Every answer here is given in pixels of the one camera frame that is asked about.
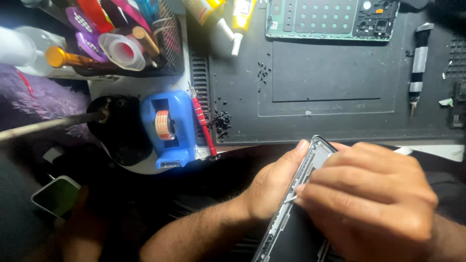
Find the pen holder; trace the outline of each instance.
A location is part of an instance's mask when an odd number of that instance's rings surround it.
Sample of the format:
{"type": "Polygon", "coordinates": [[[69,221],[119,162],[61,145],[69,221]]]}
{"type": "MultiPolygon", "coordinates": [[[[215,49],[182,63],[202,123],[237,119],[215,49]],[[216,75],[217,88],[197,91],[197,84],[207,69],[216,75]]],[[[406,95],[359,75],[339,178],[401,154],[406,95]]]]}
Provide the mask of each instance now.
{"type": "MultiPolygon", "coordinates": [[[[158,14],[155,14],[155,17],[159,18],[157,20],[159,22],[156,21],[151,27],[153,32],[160,28],[164,28],[155,35],[160,50],[160,61],[157,62],[157,68],[153,67],[151,64],[146,65],[141,71],[124,69],[94,70],[74,66],[73,68],[76,73],[82,76],[117,75],[131,77],[178,76],[183,74],[185,71],[185,63],[183,58],[183,38],[181,35],[180,22],[170,10],[166,0],[159,0],[158,7],[158,14]]],[[[75,42],[71,41],[68,44],[70,52],[75,54],[82,53],[75,42]]]]}

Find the sticker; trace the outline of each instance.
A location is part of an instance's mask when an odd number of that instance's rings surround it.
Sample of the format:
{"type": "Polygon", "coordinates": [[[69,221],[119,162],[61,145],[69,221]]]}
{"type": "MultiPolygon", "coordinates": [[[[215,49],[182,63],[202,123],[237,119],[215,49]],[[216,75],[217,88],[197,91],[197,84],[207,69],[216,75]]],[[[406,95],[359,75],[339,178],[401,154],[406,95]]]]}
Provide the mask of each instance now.
{"type": "Polygon", "coordinates": [[[270,27],[270,29],[277,29],[278,27],[278,22],[272,22],[272,26],[270,27]]]}

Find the screwdriver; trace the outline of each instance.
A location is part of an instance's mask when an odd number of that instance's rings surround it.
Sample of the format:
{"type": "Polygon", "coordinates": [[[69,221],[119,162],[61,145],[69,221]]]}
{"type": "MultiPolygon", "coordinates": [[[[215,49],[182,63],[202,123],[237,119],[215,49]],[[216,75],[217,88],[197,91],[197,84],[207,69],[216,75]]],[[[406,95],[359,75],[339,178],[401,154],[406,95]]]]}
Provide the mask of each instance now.
{"type": "Polygon", "coordinates": [[[434,28],[433,23],[425,23],[416,28],[414,37],[416,38],[416,49],[414,51],[414,62],[412,65],[411,83],[409,86],[409,97],[411,104],[411,119],[414,114],[414,109],[418,105],[419,95],[422,90],[422,75],[425,71],[425,63],[427,61],[427,42],[434,28]]]}
{"type": "Polygon", "coordinates": [[[217,155],[217,150],[215,150],[215,146],[213,146],[212,138],[210,137],[209,130],[207,128],[207,121],[204,116],[204,112],[202,111],[201,104],[199,104],[199,100],[196,98],[196,90],[194,87],[191,86],[191,84],[188,81],[189,89],[191,90],[192,93],[192,105],[194,107],[194,112],[196,113],[196,116],[199,121],[199,125],[202,127],[202,131],[204,132],[204,136],[206,137],[206,142],[207,146],[209,147],[209,152],[211,156],[216,156],[217,155]]]}

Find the blue tape dispenser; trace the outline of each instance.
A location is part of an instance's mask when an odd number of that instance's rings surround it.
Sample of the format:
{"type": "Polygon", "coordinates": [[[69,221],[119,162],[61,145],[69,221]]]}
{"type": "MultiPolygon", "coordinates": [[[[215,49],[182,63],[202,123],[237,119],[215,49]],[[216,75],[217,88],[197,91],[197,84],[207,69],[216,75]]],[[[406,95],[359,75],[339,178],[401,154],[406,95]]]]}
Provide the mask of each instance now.
{"type": "Polygon", "coordinates": [[[146,97],[141,120],[157,152],[157,168],[185,166],[196,157],[192,102],[177,90],[146,97]]]}

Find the adhesive tape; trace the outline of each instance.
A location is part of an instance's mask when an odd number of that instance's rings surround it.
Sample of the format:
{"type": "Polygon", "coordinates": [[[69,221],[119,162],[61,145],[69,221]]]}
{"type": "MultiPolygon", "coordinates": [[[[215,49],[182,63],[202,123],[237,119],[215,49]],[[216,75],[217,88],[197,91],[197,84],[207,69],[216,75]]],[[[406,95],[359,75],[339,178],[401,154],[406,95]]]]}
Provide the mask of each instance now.
{"type": "Polygon", "coordinates": [[[175,139],[175,134],[171,132],[170,121],[168,110],[160,110],[155,115],[155,131],[162,141],[175,139]]]}

